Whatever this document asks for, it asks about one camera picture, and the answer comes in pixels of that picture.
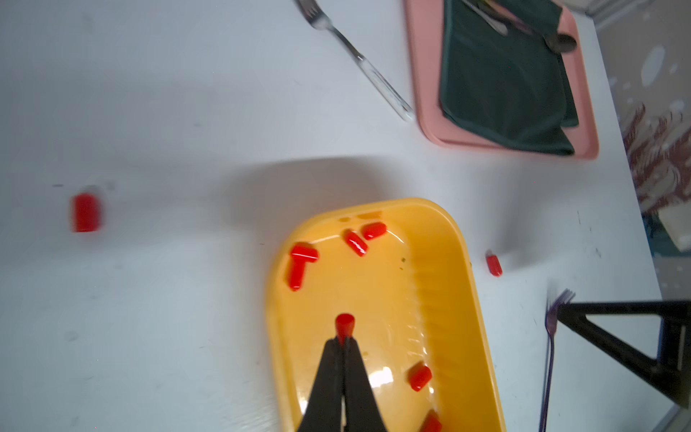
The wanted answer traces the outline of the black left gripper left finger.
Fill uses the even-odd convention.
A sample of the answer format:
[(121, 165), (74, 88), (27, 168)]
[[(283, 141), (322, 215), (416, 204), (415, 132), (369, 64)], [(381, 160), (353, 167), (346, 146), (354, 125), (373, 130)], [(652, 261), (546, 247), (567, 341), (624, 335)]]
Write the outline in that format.
[(338, 338), (324, 346), (298, 432), (340, 431), (344, 394), (343, 350)]

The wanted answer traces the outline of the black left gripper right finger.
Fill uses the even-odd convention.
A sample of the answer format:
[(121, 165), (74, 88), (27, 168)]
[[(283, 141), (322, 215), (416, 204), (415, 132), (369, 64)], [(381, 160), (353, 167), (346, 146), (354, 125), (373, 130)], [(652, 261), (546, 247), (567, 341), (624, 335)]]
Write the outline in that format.
[(386, 431), (362, 354), (354, 338), (344, 341), (345, 431)]

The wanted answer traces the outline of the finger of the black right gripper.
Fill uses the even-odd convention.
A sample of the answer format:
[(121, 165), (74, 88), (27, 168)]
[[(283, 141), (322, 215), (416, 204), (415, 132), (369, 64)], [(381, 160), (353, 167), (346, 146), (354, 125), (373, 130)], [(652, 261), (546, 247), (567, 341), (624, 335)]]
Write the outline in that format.
[[(648, 356), (599, 327), (588, 317), (644, 316), (660, 318), (658, 347)], [(558, 320), (676, 405), (690, 407), (690, 302), (573, 302), (558, 308)]]

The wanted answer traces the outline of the yellow plastic storage tray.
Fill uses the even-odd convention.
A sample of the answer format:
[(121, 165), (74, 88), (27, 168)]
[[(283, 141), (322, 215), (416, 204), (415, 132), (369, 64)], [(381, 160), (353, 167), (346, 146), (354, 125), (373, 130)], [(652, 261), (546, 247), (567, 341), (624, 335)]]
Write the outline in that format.
[[(365, 240), (381, 221), (388, 232)], [(358, 257), (347, 230), (368, 245)], [(288, 286), (296, 244), (316, 248), (302, 288)], [(445, 431), (506, 427), (482, 310), (464, 237), (451, 215), (419, 198), (317, 215), (280, 247), (266, 284), (266, 322), (283, 431), (297, 430), (336, 317), (356, 319), (354, 336), (386, 428), (419, 431), (434, 410)], [(424, 362), (431, 382), (415, 392), (408, 371)]]

